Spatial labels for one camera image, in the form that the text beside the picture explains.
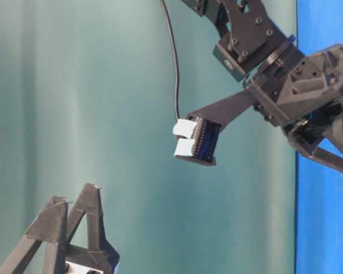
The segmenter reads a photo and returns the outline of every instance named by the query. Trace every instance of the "wire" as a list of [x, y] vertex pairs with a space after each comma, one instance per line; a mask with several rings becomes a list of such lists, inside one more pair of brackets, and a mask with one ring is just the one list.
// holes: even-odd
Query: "wire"
[[165, 21], [167, 24], [167, 29], [169, 31], [169, 39], [170, 39], [171, 49], [173, 51], [174, 71], [176, 74], [176, 81], [174, 84], [174, 111], [176, 112], [176, 118], [178, 120], [180, 118], [180, 116], [179, 116], [179, 81], [180, 81], [180, 76], [179, 76], [178, 54], [177, 54], [176, 42], [174, 40], [172, 23], [170, 22], [170, 17], [169, 17], [169, 13], [167, 11], [167, 7], [165, 5], [164, 0], [159, 0], [159, 1], [160, 1], [162, 10], [164, 12]]

